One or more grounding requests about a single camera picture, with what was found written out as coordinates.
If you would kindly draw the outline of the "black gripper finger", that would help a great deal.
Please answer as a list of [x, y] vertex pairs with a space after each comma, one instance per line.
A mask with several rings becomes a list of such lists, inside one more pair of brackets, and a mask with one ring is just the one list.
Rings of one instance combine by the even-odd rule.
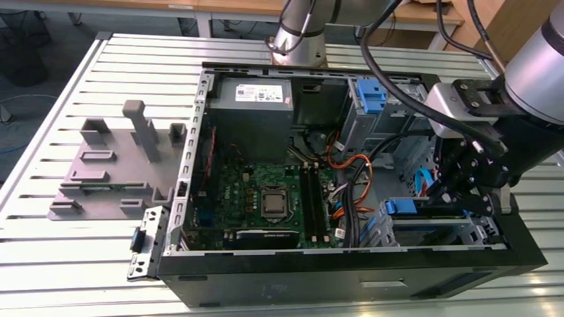
[[465, 212], [476, 215], [495, 215], [495, 205], [489, 195], [481, 194], [476, 188], [445, 192], [440, 198], [447, 204]]
[[459, 161], [467, 150], [465, 139], [443, 139], [436, 141], [433, 160], [437, 164], [437, 180], [429, 188], [431, 202], [441, 200], [459, 181]]

